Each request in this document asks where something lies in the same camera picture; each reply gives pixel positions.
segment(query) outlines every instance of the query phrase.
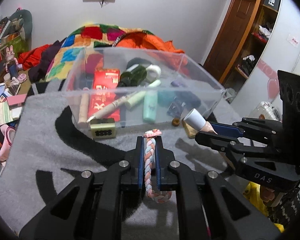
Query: brown bead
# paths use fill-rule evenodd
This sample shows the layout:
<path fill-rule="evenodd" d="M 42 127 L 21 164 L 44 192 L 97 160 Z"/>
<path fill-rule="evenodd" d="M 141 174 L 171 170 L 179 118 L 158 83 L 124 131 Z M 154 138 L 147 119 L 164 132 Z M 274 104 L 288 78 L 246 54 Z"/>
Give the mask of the brown bead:
<path fill-rule="evenodd" d="M 179 124 L 180 124 L 180 119 L 179 118 L 174 118 L 172 120 L 172 125 L 173 126 L 177 127 L 177 126 L 179 126 Z"/>

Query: white wall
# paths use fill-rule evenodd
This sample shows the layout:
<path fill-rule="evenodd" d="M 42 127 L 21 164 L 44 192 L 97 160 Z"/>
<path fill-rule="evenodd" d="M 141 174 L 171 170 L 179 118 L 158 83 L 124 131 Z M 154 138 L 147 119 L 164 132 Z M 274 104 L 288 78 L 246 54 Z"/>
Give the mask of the white wall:
<path fill-rule="evenodd" d="M 4 0 L 2 16 L 17 7 L 33 16 L 32 47 L 63 39 L 86 22 L 144 28 L 163 40 L 173 40 L 196 62 L 220 22 L 227 0 Z"/>
<path fill-rule="evenodd" d="M 299 41 L 298 47 L 292 46 L 287 41 L 289 35 Z M 299 55 L 300 11 L 292 0 L 281 0 L 277 21 L 260 59 L 276 72 L 279 69 L 291 72 Z M 269 78 L 259 68 L 253 69 L 231 102 L 231 106 L 240 116 L 247 117 L 261 101 L 269 101 L 276 106 L 279 100 L 276 98 L 272 101 L 268 98 L 268 80 Z"/>

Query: gold box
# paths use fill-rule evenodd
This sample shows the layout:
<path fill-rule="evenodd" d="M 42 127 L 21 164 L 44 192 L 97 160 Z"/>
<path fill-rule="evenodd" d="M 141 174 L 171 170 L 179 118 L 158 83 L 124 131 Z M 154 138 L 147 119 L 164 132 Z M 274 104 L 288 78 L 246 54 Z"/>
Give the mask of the gold box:
<path fill-rule="evenodd" d="M 113 118 L 92 119 L 90 121 L 91 134 L 94 139 L 113 138 L 116 136 Z"/>
<path fill-rule="evenodd" d="M 192 128 L 189 124 L 187 124 L 183 119 L 182 119 L 182 126 L 185 129 L 186 134 L 190 139 L 193 139 L 198 132 L 196 129 Z"/>

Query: white tape roll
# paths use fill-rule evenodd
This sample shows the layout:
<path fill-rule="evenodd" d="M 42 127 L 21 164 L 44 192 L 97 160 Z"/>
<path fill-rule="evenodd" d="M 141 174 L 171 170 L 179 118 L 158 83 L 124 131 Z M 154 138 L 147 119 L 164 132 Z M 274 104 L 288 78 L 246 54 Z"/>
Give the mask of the white tape roll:
<path fill-rule="evenodd" d="M 149 67 L 146 68 L 147 70 L 147 81 L 152 83 L 153 81 L 157 80 L 161 76 L 161 68 L 158 65 L 151 64 Z"/>
<path fill-rule="evenodd" d="M 206 124 L 206 120 L 195 108 L 192 109 L 183 120 L 197 131 L 200 131 Z"/>

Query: hand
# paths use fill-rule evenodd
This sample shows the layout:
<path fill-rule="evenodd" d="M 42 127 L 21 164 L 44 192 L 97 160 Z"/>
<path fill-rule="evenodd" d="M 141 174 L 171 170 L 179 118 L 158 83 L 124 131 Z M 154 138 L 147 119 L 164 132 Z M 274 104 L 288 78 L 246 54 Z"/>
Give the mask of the hand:
<path fill-rule="evenodd" d="M 273 200 L 275 197 L 274 195 L 274 190 L 264 187 L 264 186 L 260 186 L 260 198 L 264 201 L 264 202 L 269 202 L 270 200 Z"/>

